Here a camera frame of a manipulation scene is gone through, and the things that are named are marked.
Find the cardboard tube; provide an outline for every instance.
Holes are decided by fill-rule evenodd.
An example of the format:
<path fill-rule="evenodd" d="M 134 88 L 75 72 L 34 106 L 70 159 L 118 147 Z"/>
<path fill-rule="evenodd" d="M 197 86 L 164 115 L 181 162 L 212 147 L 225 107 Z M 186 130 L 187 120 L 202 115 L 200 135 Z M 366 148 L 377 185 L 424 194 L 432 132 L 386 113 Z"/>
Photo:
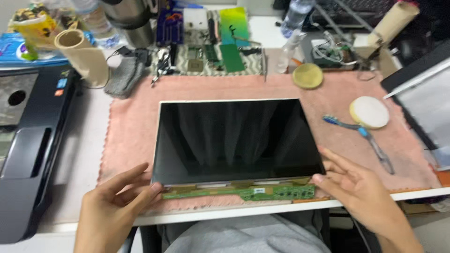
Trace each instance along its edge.
<path fill-rule="evenodd" d="M 417 15 L 419 8 L 408 2 L 397 2 L 386 13 L 383 19 L 375 27 L 375 31 L 381 35 L 385 44 L 390 43 L 403 28 L 406 27 Z M 378 48 L 379 37 L 372 32 L 368 37 L 369 47 Z"/>
<path fill-rule="evenodd" d="M 55 37 L 55 46 L 67 57 L 78 73 L 89 82 L 90 87 L 106 85 L 109 68 L 102 50 L 95 48 L 78 29 L 65 30 Z"/>

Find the toothbrush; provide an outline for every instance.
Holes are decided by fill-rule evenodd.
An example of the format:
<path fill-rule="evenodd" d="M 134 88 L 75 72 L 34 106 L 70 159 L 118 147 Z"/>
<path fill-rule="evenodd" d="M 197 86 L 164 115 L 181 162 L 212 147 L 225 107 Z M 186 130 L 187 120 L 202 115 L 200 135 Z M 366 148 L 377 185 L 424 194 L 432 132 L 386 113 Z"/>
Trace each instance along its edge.
<path fill-rule="evenodd" d="M 346 124 L 343 122 L 340 122 L 338 118 L 330 115 L 325 115 L 322 117 L 322 119 L 325 122 L 328 122 L 330 124 L 338 125 L 340 127 L 344 127 L 347 129 L 352 130 L 358 130 L 358 132 L 370 143 L 373 150 L 378 156 L 378 160 L 380 161 L 380 164 L 383 166 L 383 168 L 391 175 L 395 174 L 394 167 L 392 166 L 391 161 L 389 160 L 389 157 L 384 153 L 384 151 L 378 146 L 378 144 L 375 142 L 374 137 L 367 131 L 367 129 L 361 125 L 354 125 L 354 124 Z"/>

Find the blue package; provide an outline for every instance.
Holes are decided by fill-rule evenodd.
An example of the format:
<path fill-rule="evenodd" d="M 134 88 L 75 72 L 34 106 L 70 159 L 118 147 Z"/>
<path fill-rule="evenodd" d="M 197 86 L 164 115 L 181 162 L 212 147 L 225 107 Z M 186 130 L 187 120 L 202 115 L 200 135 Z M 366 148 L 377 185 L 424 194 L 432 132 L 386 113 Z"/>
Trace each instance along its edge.
<path fill-rule="evenodd" d="M 94 44 L 94 37 L 90 32 L 84 32 L 85 37 Z M 58 66 L 68 64 L 67 58 L 56 51 L 55 55 L 34 61 L 22 58 L 27 52 L 25 40 L 18 32 L 4 33 L 0 37 L 0 67 L 39 67 Z"/>

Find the green circuit board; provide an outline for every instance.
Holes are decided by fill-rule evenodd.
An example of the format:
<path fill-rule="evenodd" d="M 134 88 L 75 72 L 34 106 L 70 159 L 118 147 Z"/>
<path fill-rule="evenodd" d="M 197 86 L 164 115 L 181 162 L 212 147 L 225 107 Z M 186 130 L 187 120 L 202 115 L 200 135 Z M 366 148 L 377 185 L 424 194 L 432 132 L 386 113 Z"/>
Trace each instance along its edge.
<path fill-rule="evenodd" d="M 163 193 L 163 199 L 179 199 L 187 197 L 210 196 L 237 194 L 245 201 L 261 200 L 293 200 L 293 199 L 312 199 L 315 193 L 315 185 L 252 185 L 245 189 L 236 189 L 234 187 L 201 189 L 201 190 L 171 190 Z"/>

